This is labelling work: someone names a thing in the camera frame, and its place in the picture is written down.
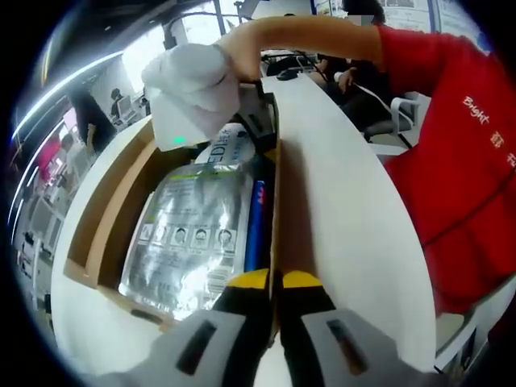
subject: ceiling light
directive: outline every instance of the ceiling light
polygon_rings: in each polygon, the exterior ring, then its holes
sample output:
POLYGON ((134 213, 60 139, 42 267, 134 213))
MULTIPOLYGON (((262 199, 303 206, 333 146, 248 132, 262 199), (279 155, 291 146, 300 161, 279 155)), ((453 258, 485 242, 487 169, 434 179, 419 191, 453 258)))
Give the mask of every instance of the ceiling light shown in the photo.
POLYGON ((15 224, 13 225, 13 233, 10 235, 10 244, 13 244, 13 241, 15 240, 15 232, 16 232, 16 226, 18 223, 19 213, 22 211, 23 206, 23 199, 19 202, 18 210, 16 211, 16 218, 15 218, 15 224))
POLYGON ((29 177, 29 181, 27 182, 27 187, 32 184, 32 181, 34 180, 34 177, 36 173, 38 172, 39 167, 34 168, 34 172, 32 173, 31 177, 29 177))
POLYGON ((64 123, 65 123, 65 121, 63 119, 61 121, 59 121, 59 123, 50 131, 50 133, 48 133, 47 137, 45 137, 45 139, 43 140, 43 143, 41 143, 41 145, 36 149, 34 155, 32 155, 32 158, 29 161, 27 168, 25 169, 25 171, 23 171, 23 175, 19 181, 18 187, 16 187, 15 196, 13 197, 13 201, 10 204, 9 215, 7 215, 7 224, 9 224, 10 216, 12 215, 13 208, 15 208, 16 198, 18 197, 19 191, 22 189, 22 185, 23 185, 23 182, 25 181, 25 177, 27 177, 27 174, 31 170, 31 166, 34 163, 35 158, 40 154, 41 149, 48 142, 50 137, 52 137, 52 135, 56 132, 56 130, 59 129, 61 127, 61 125, 63 125, 64 123))
POLYGON ((72 73, 71 75, 68 75, 65 79, 58 82, 54 87, 52 87, 38 102, 34 104, 34 106, 27 112, 25 117, 20 121, 18 126, 16 127, 15 131, 13 132, 13 135, 10 137, 11 141, 12 139, 18 134, 19 130, 27 121, 36 113, 36 111, 52 97, 55 93, 57 93, 59 90, 61 90, 63 87, 65 87, 70 81, 72 81, 74 78, 78 77, 79 75, 83 74, 84 72, 88 71, 89 69, 92 69, 93 67, 109 60, 112 58, 115 58, 116 56, 120 56, 123 54, 123 51, 114 52, 108 56, 104 56, 103 58, 97 59, 94 62, 91 62, 90 64, 86 65, 85 67, 78 69, 75 73, 72 73))

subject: plastic package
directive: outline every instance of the plastic package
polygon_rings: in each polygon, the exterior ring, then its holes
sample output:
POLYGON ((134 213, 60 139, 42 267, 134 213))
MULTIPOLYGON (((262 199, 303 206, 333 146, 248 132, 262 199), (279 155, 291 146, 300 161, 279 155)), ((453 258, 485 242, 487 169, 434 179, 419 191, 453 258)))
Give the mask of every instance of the plastic package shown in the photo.
POLYGON ((119 292, 182 320, 243 272, 253 179, 245 164, 190 164, 157 187, 119 292))
POLYGON ((211 144, 195 159, 195 164, 234 164, 250 161, 255 145, 241 123, 227 123, 211 144))

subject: red shirt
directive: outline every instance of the red shirt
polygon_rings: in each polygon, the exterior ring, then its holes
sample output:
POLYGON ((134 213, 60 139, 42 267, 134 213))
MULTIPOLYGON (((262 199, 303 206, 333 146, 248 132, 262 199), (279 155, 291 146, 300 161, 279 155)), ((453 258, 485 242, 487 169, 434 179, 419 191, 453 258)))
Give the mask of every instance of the red shirt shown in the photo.
POLYGON ((468 217, 516 167, 516 94, 496 57, 465 38, 380 34, 394 94, 432 97, 419 144, 387 169, 423 246, 437 311, 464 312, 516 271, 516 176, 468 217))
POLYGON ((59 139, 52 137, 41 149, 38 155, 38 167, 40 167, 41 179, 47 182, 50 179, 47 167, 54 156, 59 152, 61 142, 59 139))

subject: silver packaging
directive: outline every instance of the silver packaging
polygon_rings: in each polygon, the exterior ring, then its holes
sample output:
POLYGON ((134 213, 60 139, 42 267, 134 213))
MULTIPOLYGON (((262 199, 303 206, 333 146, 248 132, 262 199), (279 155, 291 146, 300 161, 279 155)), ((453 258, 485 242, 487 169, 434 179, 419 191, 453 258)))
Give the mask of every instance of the silver packaging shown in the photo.
POLYGON ((252 187, 244 164, 169 173, 140 217, 119 292, 176 320, 210 309, 243 273, 252 187))

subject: white tabletop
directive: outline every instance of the white tabletop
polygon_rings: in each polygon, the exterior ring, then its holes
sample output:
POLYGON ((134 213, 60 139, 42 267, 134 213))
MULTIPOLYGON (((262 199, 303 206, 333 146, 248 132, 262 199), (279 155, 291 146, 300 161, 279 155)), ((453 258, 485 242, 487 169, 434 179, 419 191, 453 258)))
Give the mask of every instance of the white tabletop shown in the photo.
MULTIPOLYGON (((352 308, 391 335, 409 364, 431 369, 435 315, 430 280, 414 228, 388 175, 347 117, 309 78, 268 78, 264 88, 276 95, 286 145, 281 196, 289 200, 281 202, 281 245, 290 248, 282 252, 281 265, 310 268, 306 252, 316 251, 316 273, 334 303, 352 308), (298 243, 301 236, 305 243, 298 243), (296 243, 289 242, 293 237, 296 243)), ((64 358, 73 359, 82 371, 102 374, 134 367, 160 335, 155 324, 63 275, 78 215, 110 163, 148 119, 117 135, 97 159, 70 206, 56 247, 56 341, 64 358)), ((273 374, 288 379, 278 354, 278 345, 266 354, 256 385, 270 385, 273 374)))
POLYGON ((314 273, 337 307, 433 369, 435 309, 414 226, 389 175, 351 121, 308 77, 264 79, 280 117, 280 266, 314 273))

